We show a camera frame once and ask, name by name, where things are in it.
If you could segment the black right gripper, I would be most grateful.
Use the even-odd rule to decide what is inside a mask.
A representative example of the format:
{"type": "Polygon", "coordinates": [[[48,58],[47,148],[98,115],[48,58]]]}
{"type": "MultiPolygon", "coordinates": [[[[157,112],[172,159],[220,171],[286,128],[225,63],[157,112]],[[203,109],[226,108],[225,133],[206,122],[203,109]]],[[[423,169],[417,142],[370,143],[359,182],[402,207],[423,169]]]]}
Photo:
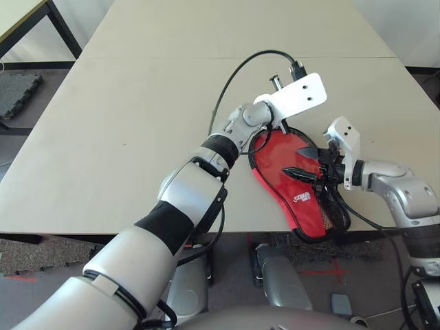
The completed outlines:
{"type": "MultiPolygon", "coordinates": [[[[329,148],[312,148],[305,147],[299,148],[298,154],[303,157],[318,157],[320,178],[319,182],[327,188],[337,188],[340,184],[344,183],[344,171],[345,165],[342,163],[344,157],[340,154],[339,150],[330,146],[329,148]]],[[[316,182],[318,176],[315,173],[307,172],[304,169],[296,167],[283,168],[282,172],[302,182],[316,182]]]]}

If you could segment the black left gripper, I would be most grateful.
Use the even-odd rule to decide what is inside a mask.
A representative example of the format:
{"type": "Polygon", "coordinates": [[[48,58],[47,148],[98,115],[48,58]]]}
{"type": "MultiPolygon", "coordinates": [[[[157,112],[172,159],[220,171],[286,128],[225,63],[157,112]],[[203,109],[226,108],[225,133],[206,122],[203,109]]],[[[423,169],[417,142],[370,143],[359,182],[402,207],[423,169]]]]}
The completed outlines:
{"type": "MultiPolygon", "coordinates": [[[[280,91],[283,88],[283,84],[278,75],[272,76],[269,81],[274,86],[275,91],[280,91]]],[[[286,119],[280,121],[279,128],[282,133],[290,133],[290,127],[286,122],[286,119]]]]}

